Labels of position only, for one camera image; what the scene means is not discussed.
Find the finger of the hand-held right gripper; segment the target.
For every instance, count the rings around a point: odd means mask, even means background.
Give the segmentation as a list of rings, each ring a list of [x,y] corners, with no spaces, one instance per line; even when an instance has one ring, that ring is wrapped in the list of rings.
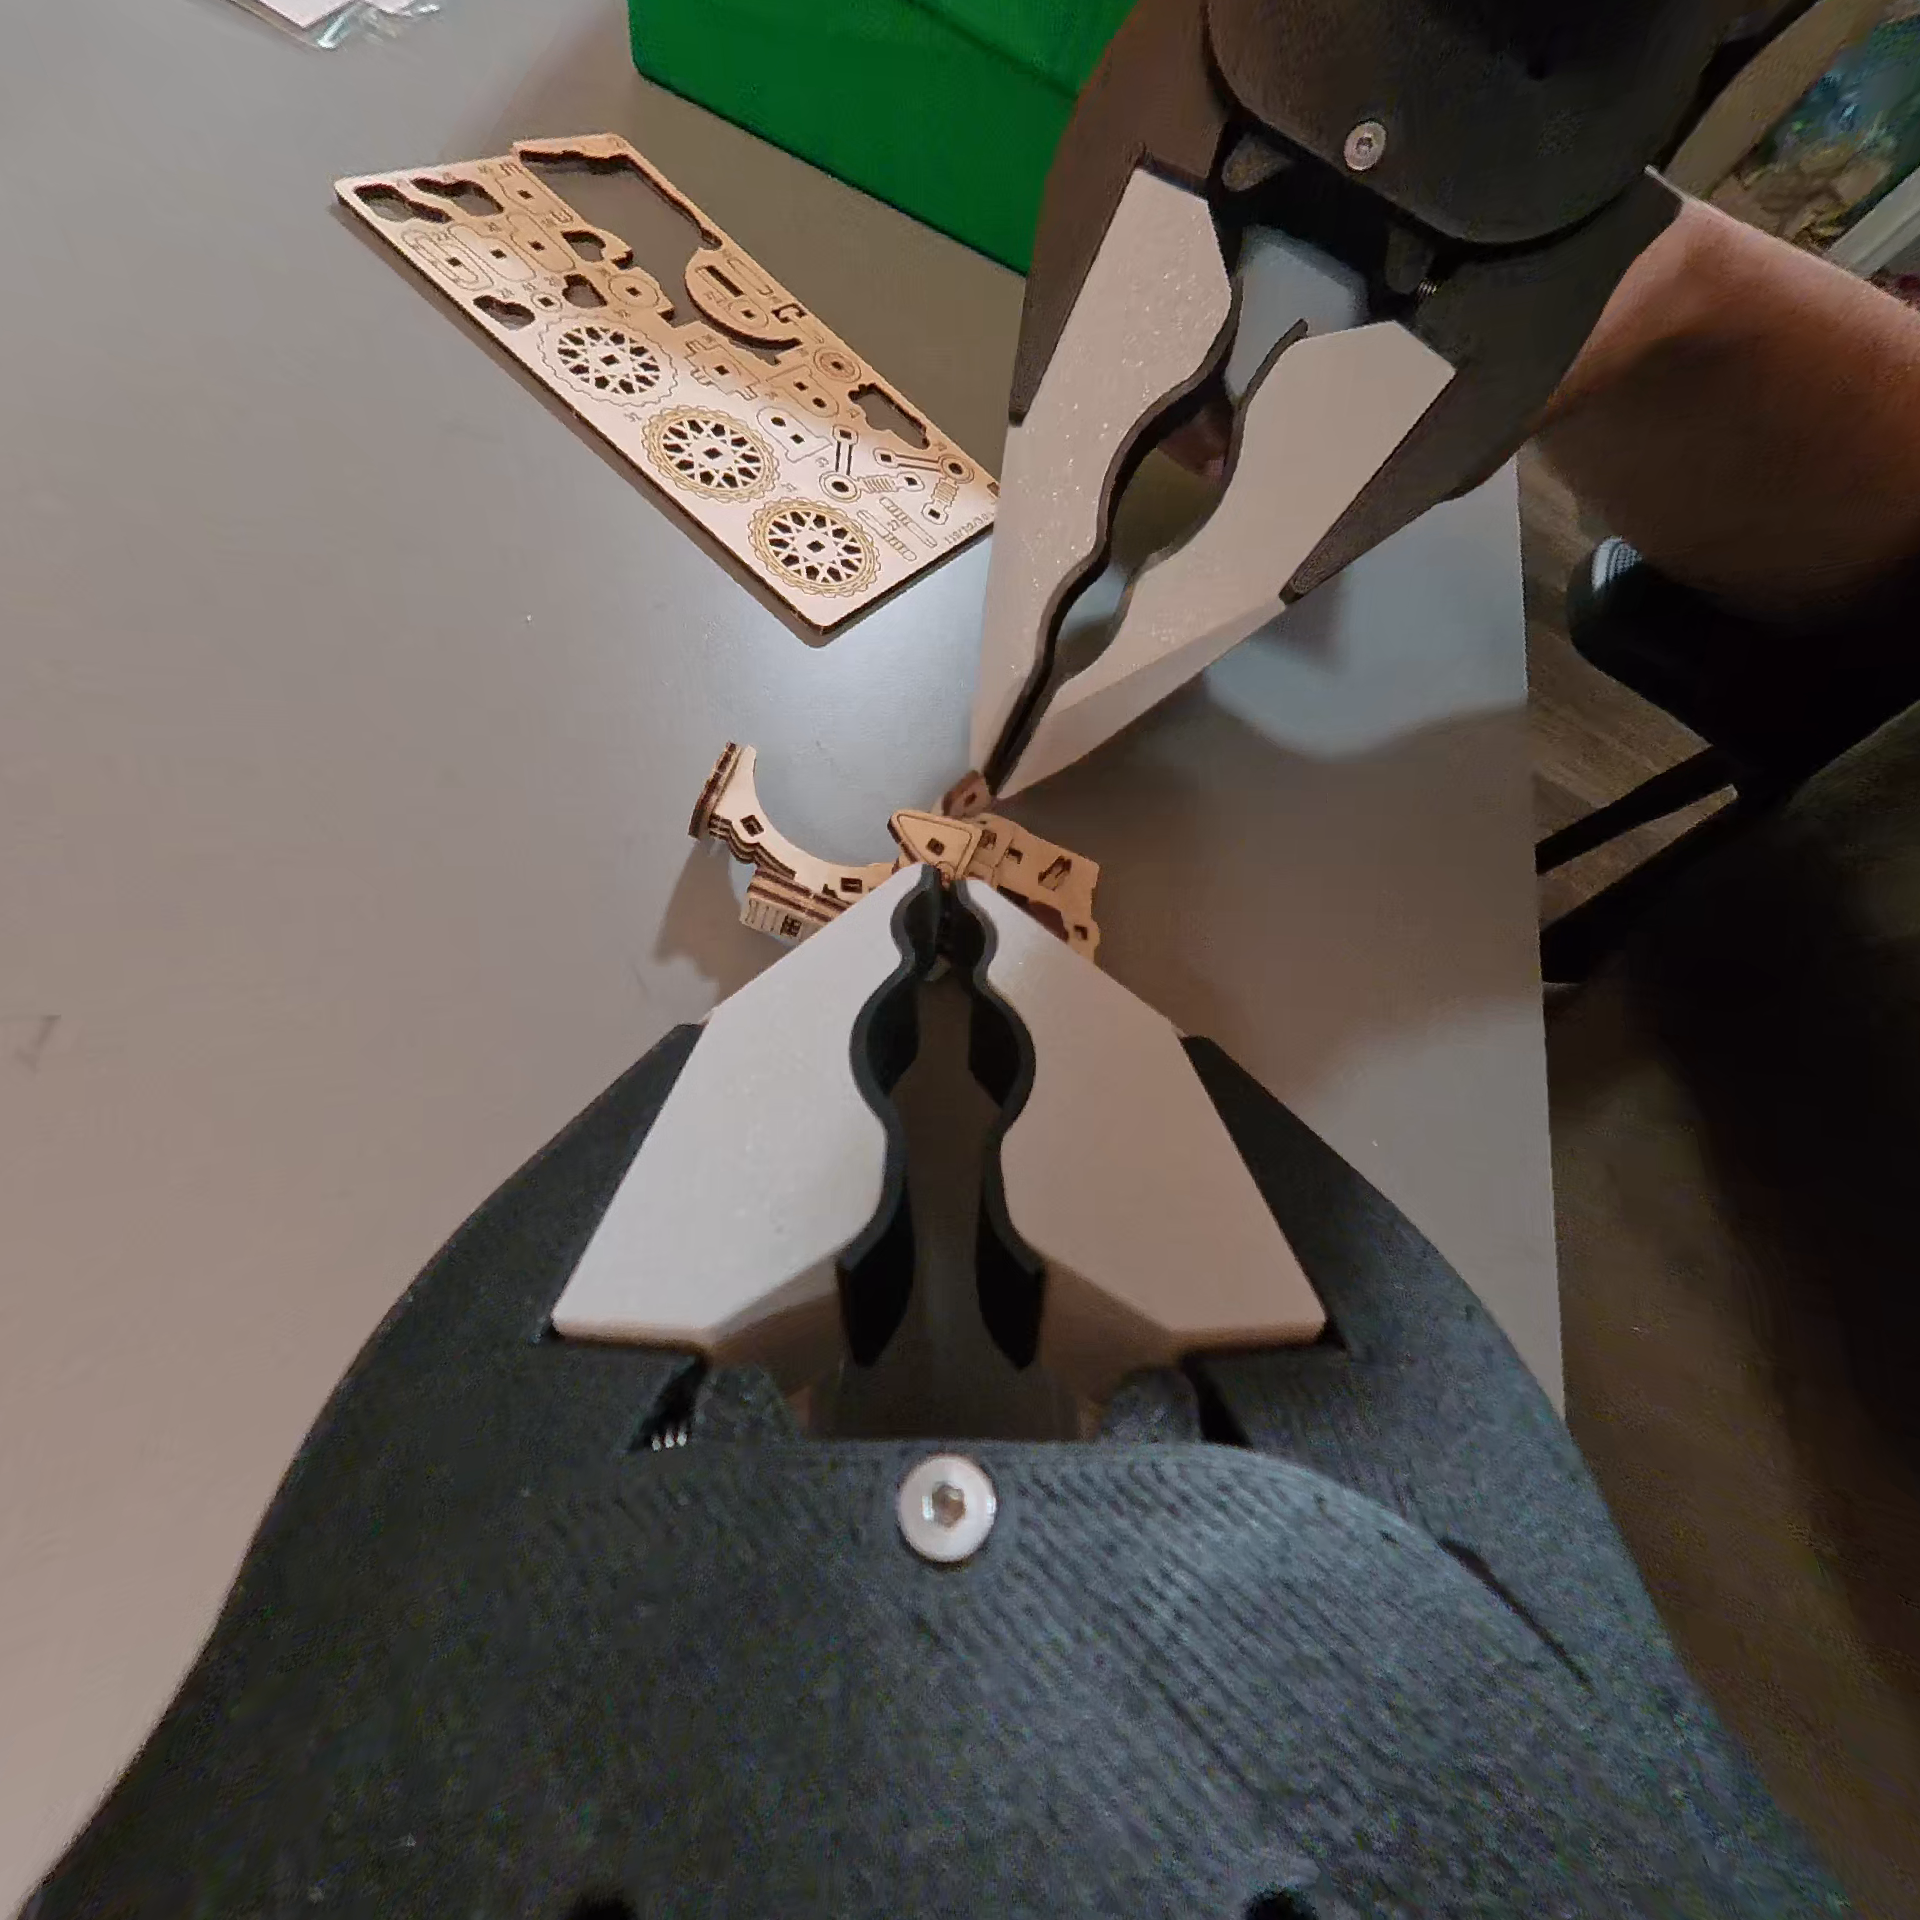
[[[1451,377],[1397,323],[1280,344],[1237,410],[1211,514],[1133,577],[1106,649],[1051,694],[995,795],[1092,755],[1273,620],[1294,575]]]
[[[1154,433],[1219,368],[1237,299],[1211,207],[1137,170],[1006,439],[982,601],[971,768],[995,799],[1038,756],[1068,609],[1111,552],[1113,508]]]

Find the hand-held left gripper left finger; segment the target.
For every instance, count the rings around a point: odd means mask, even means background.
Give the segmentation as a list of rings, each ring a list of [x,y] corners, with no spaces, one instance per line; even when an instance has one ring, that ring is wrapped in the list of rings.
[[[784,1388],[872,1366],[913,1284],[896,1086],[940,954],[940,876],[899,871],[704,1023],[552,1312]]]

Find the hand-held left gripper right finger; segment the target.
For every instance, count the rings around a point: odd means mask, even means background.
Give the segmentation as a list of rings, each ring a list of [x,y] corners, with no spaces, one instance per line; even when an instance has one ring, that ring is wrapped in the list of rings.
[[[955,960],[995,1107],[973,1256],[995,1348],[1101,1402],[1141,1371],[1316,1342],[1327,1314],[1182,1035],[975,880]]]

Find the wooden puzzle model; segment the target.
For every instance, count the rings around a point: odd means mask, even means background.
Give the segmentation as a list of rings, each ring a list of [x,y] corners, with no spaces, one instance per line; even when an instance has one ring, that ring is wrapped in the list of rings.
[[[692,808],[687,835],[719,843],[749,868],[740,922],[790,946],[872,899],[897,871],[924,865],[948,886],[987,886],[1068,948],[1095,958],[1097,865],[989,812],[992,799],[983,777],[971,772],[937,808],[896,811],[885,825],[893,854],[854,867],[810,854],[773,829],[755,792],[755,751],[727,742]]]

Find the person's right forearm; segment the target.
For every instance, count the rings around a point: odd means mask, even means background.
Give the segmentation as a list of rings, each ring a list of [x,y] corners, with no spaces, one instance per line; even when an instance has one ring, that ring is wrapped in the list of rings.
[[[1788,624],[1916,582],[1918,315],[1685,200],[1552,397],[1538,443],[1661,575]]]

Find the green plastic bin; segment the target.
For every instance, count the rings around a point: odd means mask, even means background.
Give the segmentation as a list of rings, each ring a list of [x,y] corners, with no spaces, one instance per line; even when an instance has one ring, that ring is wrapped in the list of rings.
[[[1128,3],[631,3],[636,68],[1024,274]]]

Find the black chair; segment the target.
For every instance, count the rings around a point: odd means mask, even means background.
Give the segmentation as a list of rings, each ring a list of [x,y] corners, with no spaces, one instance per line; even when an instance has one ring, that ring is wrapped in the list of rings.
[[[1548,986],[1584,983],[1689,868],[1918,699],[1916,630],[1892,612],[1765,627],[1668,580],[1620,539],[1599,541],[1573,568],[1565,623],[1581,661],[1677,721],[1700,751],[1546,837],[1535,872],[1714,795],[1731,801],[1543,926]]]

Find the wooden gear parts sheet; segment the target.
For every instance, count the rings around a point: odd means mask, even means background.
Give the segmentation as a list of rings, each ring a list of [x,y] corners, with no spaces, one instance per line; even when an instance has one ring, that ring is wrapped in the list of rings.
[[[994,475],[623,138],[334,191],[807,628],[994,529]]]

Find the clear plastic bag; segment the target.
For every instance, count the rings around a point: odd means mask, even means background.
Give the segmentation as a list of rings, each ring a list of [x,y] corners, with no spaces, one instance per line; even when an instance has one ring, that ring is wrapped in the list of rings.
[[[315,51],[357,38],[394,38],[439,19],[450,3],[236,3],[247,17]]]

